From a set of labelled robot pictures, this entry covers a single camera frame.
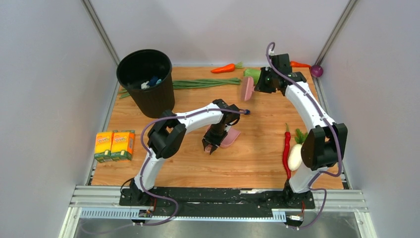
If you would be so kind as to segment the pink dustpan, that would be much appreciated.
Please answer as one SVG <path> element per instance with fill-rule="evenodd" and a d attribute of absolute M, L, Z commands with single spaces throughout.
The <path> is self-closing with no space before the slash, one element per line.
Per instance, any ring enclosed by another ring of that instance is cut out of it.
<path fill-rule="evenodd" d="M 225 138 L 221 141 L 220 145 L 216 146 L 216 148 L 228 148 L 230 147 L 236 139 L 239 137 L 241 132 L 237 130 L 235 127 L 227 125 L 225 127 L 225 131 L 227 132 L 227 135 Z"/>

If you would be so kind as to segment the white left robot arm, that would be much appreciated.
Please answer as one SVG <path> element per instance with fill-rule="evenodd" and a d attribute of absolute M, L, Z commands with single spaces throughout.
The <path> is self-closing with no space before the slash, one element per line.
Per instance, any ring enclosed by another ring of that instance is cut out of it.
<path fill-rule="evenodd" d="M 233 126 L 239 122 L 241 115 L 246 114 L 249 110 L 240 109 L 235 104 L 228 105 L 222 99 L 186 113 L 163 112 L 141 132 L 141 136 L 148 137 L 147 143 L 141 141 L 147 153 L 139 173 L 130 183 L 133 200 L 141 206 L 150 202 L 150 190 L 163 163 L 179 151 L 185 135 L 206 127 L 202 138 L 203 150 L 212 154 L 225 143 L 232 144 L 236 140 L 239 131 Z"/>

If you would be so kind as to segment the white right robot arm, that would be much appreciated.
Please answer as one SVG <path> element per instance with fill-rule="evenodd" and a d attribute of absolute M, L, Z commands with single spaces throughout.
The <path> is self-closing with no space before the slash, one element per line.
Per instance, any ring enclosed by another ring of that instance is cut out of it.
<path fill-rule="evenodd" d="M 347 140 L 347 127 L 336 123 L 312 94 L 306 78 L 292 72 L 288 54 L 266 54 L 269 66 L 261 69 L 256 91 L 280 91 L 296 108 L 308 132 L 301 148 L 302 165 L 288 180 L 289 190 L 282 194 L 288 207 L 302 202 L 302 193 L 310 190 L 321 174 L 338 177 L 343 169 L 343 156 Z"/>

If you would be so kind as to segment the pink hand brush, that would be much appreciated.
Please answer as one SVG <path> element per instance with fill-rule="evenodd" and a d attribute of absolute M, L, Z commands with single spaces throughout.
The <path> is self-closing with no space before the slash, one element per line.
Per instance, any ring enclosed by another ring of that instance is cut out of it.
<path fill-rule="evenodd" d="M 251 98 L 254 91 L 254 79 L 251 76 L 246 76 L 241 82 L 241 100 L 247 101 Z"/>

